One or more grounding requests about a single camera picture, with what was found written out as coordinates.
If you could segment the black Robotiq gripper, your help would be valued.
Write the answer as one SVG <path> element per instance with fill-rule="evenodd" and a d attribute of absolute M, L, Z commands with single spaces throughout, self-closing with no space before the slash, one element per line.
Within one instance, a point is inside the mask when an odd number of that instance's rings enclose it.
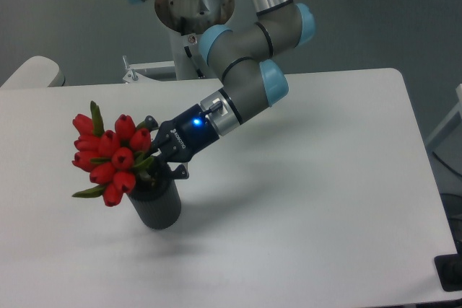
<path fill-rule="evenodd" d="M 162 122 L 160 126 L 153 116 L 148 115 L 143 121 L 143 128 L 148 131 L 159 129 L 152 144 L 160 150 L 165 162 L 189 162 L 195 154 L 219 139 L 219 134 L 199 104 L 172 120 Z M 179 164 L 174 170 L 167 164 L 164 176 L 170 180 L 187 180 L 188 164 Z"/>

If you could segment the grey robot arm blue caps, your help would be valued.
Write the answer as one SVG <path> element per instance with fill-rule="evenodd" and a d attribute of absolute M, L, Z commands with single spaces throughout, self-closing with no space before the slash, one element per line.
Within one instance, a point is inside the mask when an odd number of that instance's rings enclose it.
<path fill-rule="evenodd" d="M 293 0 L 252 0 L 257 20 L 236 32 L 227 26 L 224 12 L 230 0 L 156 1 L 167 3 L 167 27 L 199 36 L 197 48 L 207 71 L 222 83 L 199 104 L 162 123 L 144 156 L 145 175 L 185 179 L 183 165 L 195 154 L 287 94 L 287 80 L 273 58 L 309 41 L 315 20 L 306 5 Z M 171 162 L 180 167 L 170 170 Z"/>

